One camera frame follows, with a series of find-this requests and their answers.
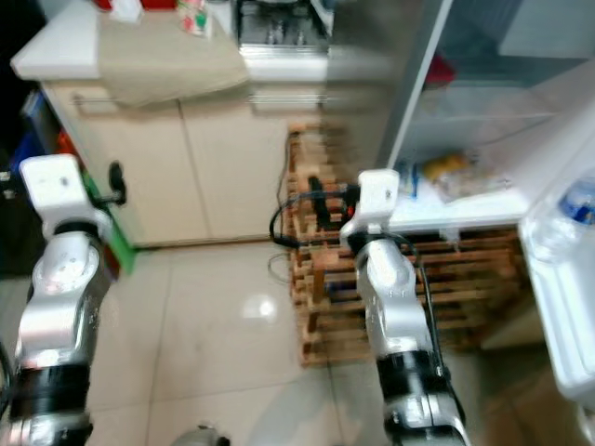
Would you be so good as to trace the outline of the grey fridge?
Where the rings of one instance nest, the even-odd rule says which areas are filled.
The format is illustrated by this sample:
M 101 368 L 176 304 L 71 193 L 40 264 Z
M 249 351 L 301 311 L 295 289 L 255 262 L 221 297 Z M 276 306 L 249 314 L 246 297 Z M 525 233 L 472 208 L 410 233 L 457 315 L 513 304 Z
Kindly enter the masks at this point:
M 498 190 L 443 203 L 420 176 L 415 200 L 399 194 L 395 232 L 513 225 L 530 211 L 544 128 L 568 105 L 544 84 L 595 57 L 501 55 L 514 1 L 339 0 L 324 115 L 344 127 L 345 176 L 462 153 L 500 178 Z M 434 52 L 457 77 L 425 90 Z

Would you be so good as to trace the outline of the white fridge door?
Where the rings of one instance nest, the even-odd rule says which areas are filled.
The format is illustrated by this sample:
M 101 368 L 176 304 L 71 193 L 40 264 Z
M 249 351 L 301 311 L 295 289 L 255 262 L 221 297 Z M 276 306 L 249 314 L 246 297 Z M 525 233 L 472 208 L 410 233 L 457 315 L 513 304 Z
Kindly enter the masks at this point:
M 568 105 L 544 128 L 536 152 L 541 188 L 520 221 L 520 237 L 536 205 L 577 176 L 595 171 L 595 59 L 552 78 L 544 88 L 550 98 Z M 595 232 L 565 262 L 530 256 L 528 268 L 557 386 L 566 399 L 595 413 Z

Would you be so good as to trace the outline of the white fridge drawer box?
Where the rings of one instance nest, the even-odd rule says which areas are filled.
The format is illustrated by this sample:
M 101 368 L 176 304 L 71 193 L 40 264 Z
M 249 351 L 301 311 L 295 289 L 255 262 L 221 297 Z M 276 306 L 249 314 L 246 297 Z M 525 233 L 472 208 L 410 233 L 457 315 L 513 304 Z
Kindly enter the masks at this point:
M 500 54 L 511 57 L 595 57 L 595 0 L 515 0 Z

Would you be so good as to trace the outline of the green plastic crate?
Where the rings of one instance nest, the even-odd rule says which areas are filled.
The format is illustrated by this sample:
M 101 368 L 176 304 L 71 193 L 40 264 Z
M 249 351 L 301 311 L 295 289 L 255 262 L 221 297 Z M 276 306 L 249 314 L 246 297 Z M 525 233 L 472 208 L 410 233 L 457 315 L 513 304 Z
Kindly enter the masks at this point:
M 97 184 L 95 184 L 92 178 L 86 176 L 85 180 L 86 186 L 92 191 L 92 203 L 95 207 L 100 209 L 100 211 L 106 213 L 106 216 L 109 216 L 113 221 L 112 229 L 110 230 L 110 233 L 108 233 L 105 255 L 108 259 L 108 264 L 110 264 L 111 272 L 113 272 L 116 279 L 119 279 L 119 277 L 123 277 L 124 275 L 127 275 L 127 273 L 135 271 L 137 255 L 135 247 L 131 245 L 131 242 L 125 237 L 123 230 L 116 224 L 113 212 L 113 208 L 116 207 L 116 205 L 103 205 L 100 203 L 102 196 L 110 195 L 113 191 L 110 190 L 108 194 L 101 194 Z

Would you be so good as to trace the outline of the clear packaged food tray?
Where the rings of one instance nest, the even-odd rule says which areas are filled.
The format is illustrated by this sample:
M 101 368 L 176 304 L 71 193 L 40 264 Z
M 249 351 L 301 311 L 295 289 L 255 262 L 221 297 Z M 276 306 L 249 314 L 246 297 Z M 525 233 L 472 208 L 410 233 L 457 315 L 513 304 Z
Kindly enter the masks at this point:
M 443 203 L 488 194 L 501 186 L 500 178 L 490 174 L 479 161 L 462 153 L 422 162 L 419 173 L 438 192 Z

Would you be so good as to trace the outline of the beige kitchen cabinet white countertop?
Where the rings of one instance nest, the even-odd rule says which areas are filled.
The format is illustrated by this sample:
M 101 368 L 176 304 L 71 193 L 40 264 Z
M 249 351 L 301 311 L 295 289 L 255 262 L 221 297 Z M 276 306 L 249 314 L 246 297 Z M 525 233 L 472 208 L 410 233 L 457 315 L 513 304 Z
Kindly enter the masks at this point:
M 197 98 L 114 114 L 78 114 L 73 95 L 111 98 L 99 81 L 101 12 L 72 0 L 13 59 L 35 81 L 99 186 L 111 162 L 130 188 L 116 224 L 139 249 L 260 241 L 285 171 L 286 130 L 314 123 L 320 105 L 249 102 L 254 93 L 322 94 L 321 59 L 252 59 L 251 84 L 226 98 Z

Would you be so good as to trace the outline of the wooden wine rack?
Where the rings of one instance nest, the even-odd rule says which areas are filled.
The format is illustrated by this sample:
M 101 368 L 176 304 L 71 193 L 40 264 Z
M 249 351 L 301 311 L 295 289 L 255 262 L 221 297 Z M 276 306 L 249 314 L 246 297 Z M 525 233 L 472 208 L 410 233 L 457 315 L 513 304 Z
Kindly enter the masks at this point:
M 326 191 L 346 186 L 331 157 L 338 137 L 333 127 L 289 124 L 286 195 L 309 192 L 310 176 L 318 176 Z M 363 300 L 351 252 L 340 245 L 338 232 L 319 230 L 311 200 L 303 200 L 281 212 L 273 221 L 273 233 L 298 245 L 286 256 L 303 365 L 368 360 Z M 472 230 L 447 237 L 430 232 L 407 238 L 428 269 L 433 313 L 446 351 L 477 351 L 485 335 L 530 301 L 522 244 L 513 230 Z

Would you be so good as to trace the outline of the beige cloth mat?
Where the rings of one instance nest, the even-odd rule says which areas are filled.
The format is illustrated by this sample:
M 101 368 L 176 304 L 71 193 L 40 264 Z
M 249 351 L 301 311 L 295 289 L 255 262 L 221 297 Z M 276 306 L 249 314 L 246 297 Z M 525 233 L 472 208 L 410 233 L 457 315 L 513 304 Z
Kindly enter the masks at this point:
M 208 34 L 186 33 L 173 21 L 98 27 L 99 81 L 125 107 L 188 100 L 249 84 L 239 47 L 217 22 Z

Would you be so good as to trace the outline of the white barcode paper tag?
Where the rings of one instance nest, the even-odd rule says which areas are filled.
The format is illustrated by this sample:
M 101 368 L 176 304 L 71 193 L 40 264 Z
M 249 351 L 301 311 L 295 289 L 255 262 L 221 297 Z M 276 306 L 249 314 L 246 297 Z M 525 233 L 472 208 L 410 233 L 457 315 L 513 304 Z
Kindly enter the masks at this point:
M 108 0 L 108 18 L 124 24 L 137 24 L 143 17 L 144 9 L 140 0 Z

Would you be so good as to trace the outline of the steel gas hob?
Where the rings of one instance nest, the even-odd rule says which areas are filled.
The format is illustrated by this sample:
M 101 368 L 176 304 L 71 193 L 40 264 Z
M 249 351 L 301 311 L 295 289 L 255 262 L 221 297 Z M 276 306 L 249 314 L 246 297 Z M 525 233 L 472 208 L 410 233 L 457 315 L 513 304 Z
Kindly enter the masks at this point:
M 232 28 L 243 54 L 323 55 L 333 17 L 324 0 L 232 0 Z

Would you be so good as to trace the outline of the clear water bottle blue cap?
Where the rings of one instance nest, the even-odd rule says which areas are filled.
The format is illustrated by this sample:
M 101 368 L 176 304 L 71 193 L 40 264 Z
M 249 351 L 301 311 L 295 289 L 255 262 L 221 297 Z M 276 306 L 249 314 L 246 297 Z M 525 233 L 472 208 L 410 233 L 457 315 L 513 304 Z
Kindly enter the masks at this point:
M 527 252 L 545 263 L 565 262 L 595 232 L 595 171 L 577 176 L 536 205 L 523 221 Z

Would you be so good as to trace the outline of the robot left leg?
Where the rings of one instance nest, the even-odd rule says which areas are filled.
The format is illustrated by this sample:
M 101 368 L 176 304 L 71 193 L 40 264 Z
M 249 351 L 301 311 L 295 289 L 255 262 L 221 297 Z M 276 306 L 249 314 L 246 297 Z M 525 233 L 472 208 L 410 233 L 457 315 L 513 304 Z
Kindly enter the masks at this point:
M 171 446 L 231 446 L 231 441 L 216 427 L 200 424 L 178 434 Z

